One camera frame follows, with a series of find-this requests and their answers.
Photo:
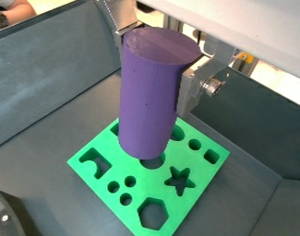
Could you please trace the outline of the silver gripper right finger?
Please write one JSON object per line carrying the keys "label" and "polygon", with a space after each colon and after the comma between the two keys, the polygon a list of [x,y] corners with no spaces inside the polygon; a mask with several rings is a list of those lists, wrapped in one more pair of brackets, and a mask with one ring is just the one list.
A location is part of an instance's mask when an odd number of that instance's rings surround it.
{"label": "silver gripper right finger", "polygon": [[180,117],[185,117],[197,107],[203,94],[213,97],[219,92],[224,83],[215,75],[231,64],[236,48],[216,37],[207,36],[204,51],[212,56],[211,59],[196,70],[188,68],[183,73],[177,102]]}

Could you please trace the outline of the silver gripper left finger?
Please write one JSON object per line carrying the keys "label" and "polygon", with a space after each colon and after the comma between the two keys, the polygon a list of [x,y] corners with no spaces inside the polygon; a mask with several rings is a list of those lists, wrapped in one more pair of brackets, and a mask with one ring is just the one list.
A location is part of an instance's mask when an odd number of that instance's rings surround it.
{"label": "silver gripper left finger", "polygon": [[122,53],[122,38],[128,31],[142,25],[136,15],[136,0],[100,0],[118,53]]}

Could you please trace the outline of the person's forearm with watch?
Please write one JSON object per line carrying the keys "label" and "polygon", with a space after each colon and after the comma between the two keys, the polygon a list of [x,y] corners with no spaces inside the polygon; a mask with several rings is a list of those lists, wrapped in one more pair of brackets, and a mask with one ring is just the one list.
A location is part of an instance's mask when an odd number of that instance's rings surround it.
{"label": "person's forearm with watch", "polygon": [[0,29],[27,20],[35,15],[37,12],[27,0],[0,0]]}

